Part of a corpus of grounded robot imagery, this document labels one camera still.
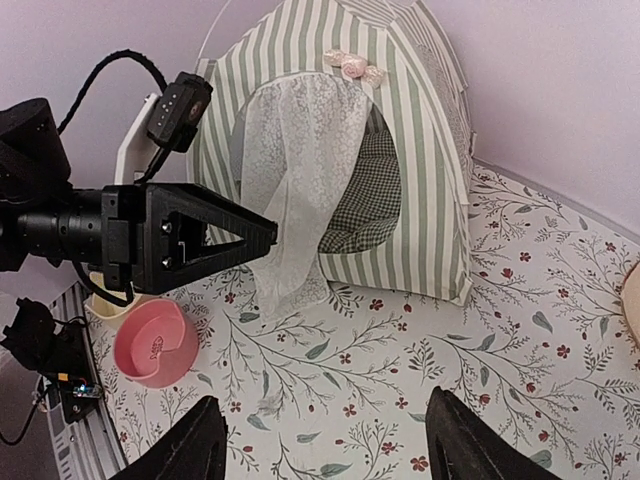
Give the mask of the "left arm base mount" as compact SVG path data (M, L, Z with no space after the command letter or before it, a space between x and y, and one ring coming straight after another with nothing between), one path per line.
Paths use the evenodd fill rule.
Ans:
M28 298L17 299L16 305L13 323L3 328L1 346L22 367L51 383L66 423L83 420L96 410L102 397L85 344L86 318L58 320L44 304Z

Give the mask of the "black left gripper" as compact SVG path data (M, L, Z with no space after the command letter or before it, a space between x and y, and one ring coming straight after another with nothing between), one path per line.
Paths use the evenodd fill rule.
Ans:
M200 185L76 189L49 102L1 113L1 270L36 256L69 261L82 282L127 296L160 295L266 256L278 225Z

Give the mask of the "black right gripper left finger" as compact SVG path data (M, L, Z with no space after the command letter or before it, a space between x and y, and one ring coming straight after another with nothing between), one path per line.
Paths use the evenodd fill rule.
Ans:
M204 396L150 450L112 479L223 480L227 433L218 399Z

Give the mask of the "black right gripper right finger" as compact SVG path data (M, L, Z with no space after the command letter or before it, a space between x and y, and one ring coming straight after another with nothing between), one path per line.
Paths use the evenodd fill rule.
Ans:
M426 440L434 479L554 479L519 453L455 394L435 388L426 409Z

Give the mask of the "cream pet bowl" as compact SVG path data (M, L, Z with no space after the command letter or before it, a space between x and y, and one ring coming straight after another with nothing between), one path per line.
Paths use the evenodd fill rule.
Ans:
M113 330L118 330L132 310L151 299L151 295L135 293L133 301L122 307L92 293L85 302L85 306L92 315L99 318L107 326Z

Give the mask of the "green checked cushion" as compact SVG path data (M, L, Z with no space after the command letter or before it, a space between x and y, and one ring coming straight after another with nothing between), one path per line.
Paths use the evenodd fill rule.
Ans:
M349 184L319 244L322 254L352 254L384 243L396 228L402 201L391 133L367 133Z

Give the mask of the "green striped pet tent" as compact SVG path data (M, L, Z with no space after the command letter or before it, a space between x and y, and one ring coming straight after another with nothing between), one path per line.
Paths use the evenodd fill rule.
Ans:
M323 302L329 286L400 290L462 305L472 287L474 132L452 44L422 1L230 1L196 70L213 87L192 178L276 222L249 263L263 321ZM363 137L387 130L402 188L395 230L352 254L319 244Z

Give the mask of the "pink pet bowl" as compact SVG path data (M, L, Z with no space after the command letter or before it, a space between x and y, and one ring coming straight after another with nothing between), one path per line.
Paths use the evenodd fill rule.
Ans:
M171 386L193 366L197 330L180 306L155 298L133 309L114 341L114 362L129 380L151 389Z

